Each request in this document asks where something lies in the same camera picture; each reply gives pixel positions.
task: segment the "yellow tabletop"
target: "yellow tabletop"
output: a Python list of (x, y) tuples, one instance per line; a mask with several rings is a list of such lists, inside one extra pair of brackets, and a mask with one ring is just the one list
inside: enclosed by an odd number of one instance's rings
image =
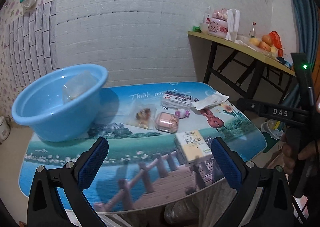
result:
[(264, 55), (263, 53), (257, 52), (255, 50), (252, 50), (252, 49), (250, 49), (248, 47), (245, 47), (243, 45), (236, 44), (236, 43), (234, 43), (232, 41), (225, 40), (223, 38), (219, 38), (219, 37), (216, 37), (216, 36), (212, 36), (212, 35), (208, 35), (208, 34), (202, 34), (202, 33), (199, 33), (199, 32), (188, 31), (188, 35), (197, 36), (197, 37), (200, 37), (200, 38), (204, 38), (204, 39), (219, 43), (221, 45), (225, 45), (225, 46), (230, 47), (232, 49), (238, 50), (239, 52), (242, 52), (244, 54), (250, 55), (251, 57), (256, 58), (257, 60), (262, 61), (263, 63), (266, 63), (266, 64), (268, 64), (270, 66), (275, 67), (275, 68), (278, 68), (279, 70), (282, 70), (282, 71), (284, 71), (284, 72), (286, 72), (286, 73), (288, 73), (290, 75), (295, 76), (294, 71), (292, 71), (288, 67), (282, 65), (280, 62), (277, 62), (276, 60)]

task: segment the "blue plastic basin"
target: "blue plastic basin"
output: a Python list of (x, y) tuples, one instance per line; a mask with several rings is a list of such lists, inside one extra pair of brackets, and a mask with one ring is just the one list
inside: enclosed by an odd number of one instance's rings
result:
[[(97, 83), (76, 99), (63, 104), (62, 87), (75, 75), (89, 71)], [(100, 108), (99, 90), (108, 77), (106, 68), (80, 64), (51, 72), (31, 83), (16, 98), (12, 117), (31, 127), (44, 140), (59, 142), (86, 132)]]

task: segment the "blue gripper pad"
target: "blue gripper pad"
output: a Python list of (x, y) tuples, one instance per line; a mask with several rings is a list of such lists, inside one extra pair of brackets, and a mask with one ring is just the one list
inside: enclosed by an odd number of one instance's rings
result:
[(108, 141), (103, 138), (99, 145), (92, 152), (91, 156), (84, 163), (78, 173), (78, 187), (81, 190), (88, 189), (95, 178), (99, 168), (109, 151)]
[(243, 179), (241, 172), (217, 138), (211, 143), (211, 152), (230, 187), (239, 191)]

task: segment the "cartoon bear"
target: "cartoon bear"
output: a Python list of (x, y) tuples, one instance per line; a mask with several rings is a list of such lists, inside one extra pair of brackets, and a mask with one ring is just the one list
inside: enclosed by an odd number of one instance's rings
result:
[(209, 23), (209, 31), (210, 32), (217, 32), (218, 31), (218, 23), (210, 21), (210, 23)]

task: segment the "silver screw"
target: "silver screw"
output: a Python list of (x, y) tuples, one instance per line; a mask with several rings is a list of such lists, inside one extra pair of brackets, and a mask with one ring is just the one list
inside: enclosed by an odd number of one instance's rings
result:
[(281, 166), (276, 166), (276, 170), (277, 170), (278, 172), (282, 172), (283, 168), (282, 168)]
[(73, 163), (73, 162), (68, 162), (68, 163), (66, 163), (66, 168), (72, 168), (74, 164), (75, 163)]
[(44, 169), (43, 166), (38, 166), (38, 167), (37, 167), (37, 171), (38, 171), (38, 172), (41, 172), (43, 169)]
[(252, 161), (247, 161), (245, 164), (246, 164), (247, 167), (249, 167), (249, 168), (253, 168), (253, 167), (254, 167), (254, 162), (252, 162)]

